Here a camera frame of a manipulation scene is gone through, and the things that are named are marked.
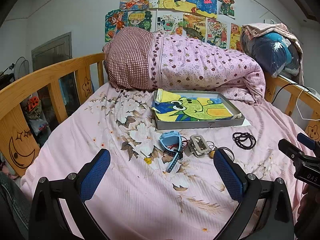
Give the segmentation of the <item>person's right hand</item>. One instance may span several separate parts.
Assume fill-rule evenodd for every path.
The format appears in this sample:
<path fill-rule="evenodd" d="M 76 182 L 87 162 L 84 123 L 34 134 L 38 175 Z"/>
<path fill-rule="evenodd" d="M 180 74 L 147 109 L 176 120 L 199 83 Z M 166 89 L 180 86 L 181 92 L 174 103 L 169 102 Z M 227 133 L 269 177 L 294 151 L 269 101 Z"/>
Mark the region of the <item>person's right hand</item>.
<path fill-rule="evenodd" d="M 315 189 L 314 195 L 312 195 L 312 187 L 309 184 L 305 184 L 302 191 L 303 198 L 300 201 L 300 206 L 298 208 L 298 214 L 300 215 L 309 202 L 313 199 L 317 204 L 320 203 L 319 190 Z"/>

